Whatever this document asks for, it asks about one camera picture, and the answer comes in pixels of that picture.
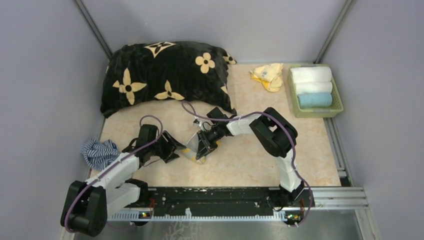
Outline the pale yellow cream towel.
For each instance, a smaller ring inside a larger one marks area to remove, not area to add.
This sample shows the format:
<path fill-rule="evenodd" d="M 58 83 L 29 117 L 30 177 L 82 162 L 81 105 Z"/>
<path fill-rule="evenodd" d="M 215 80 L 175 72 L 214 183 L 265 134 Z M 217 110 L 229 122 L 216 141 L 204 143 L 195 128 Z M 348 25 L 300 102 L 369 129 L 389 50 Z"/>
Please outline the pale yellow cream towel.
<path fill-rule="evenodd" d="M 266 91 L 277 93 L 283 85 L 283 63 L 270 63 L 250 71 L 250 77 L 262 84 Z"/>

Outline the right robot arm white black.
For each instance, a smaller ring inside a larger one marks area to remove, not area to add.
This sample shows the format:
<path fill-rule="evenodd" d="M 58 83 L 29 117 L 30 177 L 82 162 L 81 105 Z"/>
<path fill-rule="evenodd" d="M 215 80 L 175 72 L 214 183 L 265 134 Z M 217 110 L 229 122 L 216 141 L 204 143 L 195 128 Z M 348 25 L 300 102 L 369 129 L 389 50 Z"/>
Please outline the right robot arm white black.
<path fill-rule="evenodd" d="M 299 176 L 294 159 L 298 132 L 274 108 L 228 117 L 215 107 L 203 120 L 212 124 L 210 128 L 202 127 L 192 138 L 195 142 L 195 160 L 202 160 L 216 150 L 218 141 L 223 137 L 255 135 L 264 150 L 276 159 L 283 203 L 295 206 L 301 200 L 305 181 Z"/>

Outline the light blue towel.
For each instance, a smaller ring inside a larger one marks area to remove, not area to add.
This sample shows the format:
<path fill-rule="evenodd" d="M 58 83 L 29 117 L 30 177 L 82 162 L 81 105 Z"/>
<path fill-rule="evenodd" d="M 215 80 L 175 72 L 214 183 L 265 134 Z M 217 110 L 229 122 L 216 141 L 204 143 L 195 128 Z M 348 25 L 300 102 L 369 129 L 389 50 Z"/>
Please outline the light blue towel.
<path fill-rule="evenodd" d="M 301 109 L 327 108 L 333 103 L 332 95 L 327 92 L 300 94 L 297 99 Z"/>

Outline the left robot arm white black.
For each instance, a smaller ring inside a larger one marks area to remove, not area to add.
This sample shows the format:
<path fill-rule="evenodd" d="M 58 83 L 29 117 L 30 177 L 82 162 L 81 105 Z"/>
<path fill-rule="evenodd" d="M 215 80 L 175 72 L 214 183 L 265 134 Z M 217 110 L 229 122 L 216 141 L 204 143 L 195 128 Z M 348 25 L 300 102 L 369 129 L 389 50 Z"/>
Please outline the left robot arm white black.
<path fill-rule="evenodd" d="M 96 237 L 108 219 L 129 205 L 144 207 L 149 203 L 148 184 L 132 178 L 151 157 L 165 163 L 179 157 L 176 151 L 186 146 L 166 130 L 152 124 L 143 124 L 134 138 L 116 160 L 97 175 L 74 181 L 68 188 L 60 224 L 69 232 Z"/>

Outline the yellow grey towel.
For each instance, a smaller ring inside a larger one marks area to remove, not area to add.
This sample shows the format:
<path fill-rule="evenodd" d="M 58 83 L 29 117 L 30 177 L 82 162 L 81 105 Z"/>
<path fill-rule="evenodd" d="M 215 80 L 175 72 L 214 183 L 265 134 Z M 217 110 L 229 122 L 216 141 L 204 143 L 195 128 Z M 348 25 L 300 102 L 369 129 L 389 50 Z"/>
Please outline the yellow grey towel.
<path fill-rule="evenodd" d="M 205 130 L 196 132 L 181 150 L 181 155 L 199 165 L 206 163 L 209 155 L 218 148 L 216 136 Z"/>

